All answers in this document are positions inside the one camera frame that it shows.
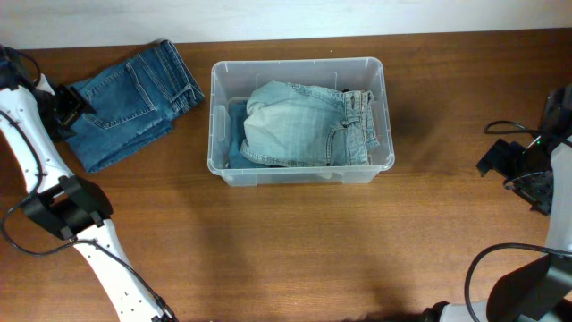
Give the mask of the light blue jeans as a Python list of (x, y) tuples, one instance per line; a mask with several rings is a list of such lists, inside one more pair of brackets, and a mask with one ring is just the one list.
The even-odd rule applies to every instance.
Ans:
[(367, 165), (379, 146), (369, 90), (338, 91), (271, 81), (246, 105), (247, 160), (277, 167)]

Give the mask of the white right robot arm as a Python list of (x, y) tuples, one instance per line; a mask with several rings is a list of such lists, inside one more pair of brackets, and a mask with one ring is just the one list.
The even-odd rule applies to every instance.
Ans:
[[(487, 134), (533, 137), (523, 147), (497, 140), (477, 163), (481, 175), (501, 174), (505, 189), (550, 219), (544, 246), (500, 243), (482, 250), (470, 264), (461, 304), (440, 302), (426, 309), (422, 321), (569, 321), (571, 302), (571, 88), (555, 89), (548, 96), (537, 129), (511, 121), (486, 125)], [(530, 250), (537, 260), (501, 277), (485, 301), (472, 301), (470, 283), (479, 262), (496, 250)]]

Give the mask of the clear plastic storage bin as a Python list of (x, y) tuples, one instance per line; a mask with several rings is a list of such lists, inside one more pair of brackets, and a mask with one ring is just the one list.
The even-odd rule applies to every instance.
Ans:
[[(231, 118), (236, 101), (246, 100), (269, 81), (344, 90), (370, 90), (372, 114), (380, 145), (368, 153), (363, 166), (231, 169)], [(375, 57), (330, 59), (220, 61), (211, 70), (207, 167), (230, 186), (286, 183), (369, 183), (394, 165), (390, 113), (382, 62)]]

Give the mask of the medium blue jeans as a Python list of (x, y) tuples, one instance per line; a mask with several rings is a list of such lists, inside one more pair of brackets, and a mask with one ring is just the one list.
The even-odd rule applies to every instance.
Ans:
[(252, 162), (240, 153), (240, 147), (246, 138), (244, 122), (248, 118), (247, 100), (232, 101), (229, 104), (229, 116), (231, 118), (230, 169), (266, 168), (266, 165)]

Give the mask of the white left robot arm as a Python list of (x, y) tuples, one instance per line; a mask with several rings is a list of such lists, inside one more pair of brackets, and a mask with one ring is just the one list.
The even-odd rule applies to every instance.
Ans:
[(132, 267), (111, 219), (113, 207), (101, 188), (75, 175), (55, 143), (73, 135), (72, 126), (94, 109), (74, 87), (52, 86), (39, 72), (31, 79), (26, 55), (1, 48), (1, 133), (21, 169), (26, 196), (17, 210), (63, 241), (43, 258), (74, 248), (88, 262), (121, 321), (174, 321), (166, 301)]

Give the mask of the dark blue jeans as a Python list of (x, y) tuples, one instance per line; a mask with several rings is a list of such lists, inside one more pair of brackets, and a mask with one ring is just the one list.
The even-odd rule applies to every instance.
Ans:
[(66, 140), (88, 173), (114, 165), (162, 138), (176, 118), (205, 98), (169, 40), (71, 86), (95, 110), (73, 124), (76, 134)]

